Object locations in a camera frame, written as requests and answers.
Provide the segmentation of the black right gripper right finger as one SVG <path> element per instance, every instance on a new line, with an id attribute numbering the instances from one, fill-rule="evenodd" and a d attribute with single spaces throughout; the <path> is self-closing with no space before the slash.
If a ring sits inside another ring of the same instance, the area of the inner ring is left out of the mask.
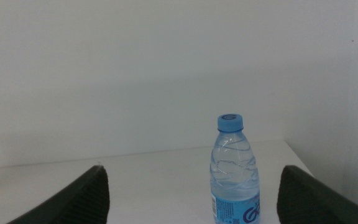
<path id="1" fill-rule="evenodd" d="M 277 213 L 284 224 L 358 224 L 358 205 L 297 166 L 282 170 Z"/>

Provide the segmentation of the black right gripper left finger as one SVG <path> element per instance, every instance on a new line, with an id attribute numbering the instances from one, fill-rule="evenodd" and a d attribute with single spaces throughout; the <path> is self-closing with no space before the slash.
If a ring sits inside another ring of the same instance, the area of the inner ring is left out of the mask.
<path id="1" fill-rule="evenodd" d="M 106 224 L 109 208 L 108 175 L 98 165 L 9 224 Z"/>

